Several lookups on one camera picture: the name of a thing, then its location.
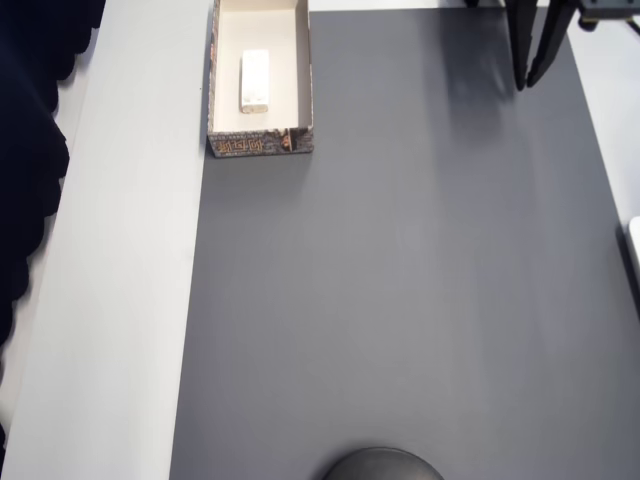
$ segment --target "white eraser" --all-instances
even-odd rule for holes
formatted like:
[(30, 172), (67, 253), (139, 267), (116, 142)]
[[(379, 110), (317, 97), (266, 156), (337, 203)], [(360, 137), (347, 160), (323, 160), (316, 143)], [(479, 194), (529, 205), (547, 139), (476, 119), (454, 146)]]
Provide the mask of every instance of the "white eraser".
[(242, 113), (269, 110), (269, 51), (242, 52)]

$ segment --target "cardboard box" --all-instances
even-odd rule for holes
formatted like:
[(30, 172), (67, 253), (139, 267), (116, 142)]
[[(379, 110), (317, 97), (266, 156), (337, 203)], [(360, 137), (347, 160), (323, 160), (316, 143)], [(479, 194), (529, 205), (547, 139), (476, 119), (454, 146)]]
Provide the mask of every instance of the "cardboard box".
[[(207, 134), (216, 157), (313, 150), (308, 0), (215, 0)], [(270, 58), (269, 110), (241, 111), (245, 50)]]

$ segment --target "dark curtain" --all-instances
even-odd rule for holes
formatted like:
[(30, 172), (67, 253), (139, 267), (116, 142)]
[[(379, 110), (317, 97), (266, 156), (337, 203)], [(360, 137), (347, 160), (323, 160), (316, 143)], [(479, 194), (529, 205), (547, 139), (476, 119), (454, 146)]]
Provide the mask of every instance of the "dark curtain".
[(0, 0), (0, 345), (12, 331), (13, 302), (29, 286), (27, 257), (42, 242), (45, 217), (58, 209), (69, 164), (52, 117), (57, 82), (89, 46), (104, 2)]

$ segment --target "black round object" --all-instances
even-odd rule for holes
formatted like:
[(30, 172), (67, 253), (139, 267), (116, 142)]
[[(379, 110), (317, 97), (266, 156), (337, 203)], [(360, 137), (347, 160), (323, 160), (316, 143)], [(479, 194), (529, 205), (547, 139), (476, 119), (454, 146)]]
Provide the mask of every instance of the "black round object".
[(443, 480), (415, 455), (394, 448), (365, 448), (336, 463), (324, 480)]

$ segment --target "gray table surface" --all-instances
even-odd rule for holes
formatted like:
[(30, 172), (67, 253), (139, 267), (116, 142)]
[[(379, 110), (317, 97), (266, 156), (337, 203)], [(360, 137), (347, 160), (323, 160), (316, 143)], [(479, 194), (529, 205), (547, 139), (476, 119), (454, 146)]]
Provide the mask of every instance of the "gray table surface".
[(172, 480), (640, 478), (640, 323), (568, 42), (499, 10), (312, 15), (316, 151), (205, 164)]

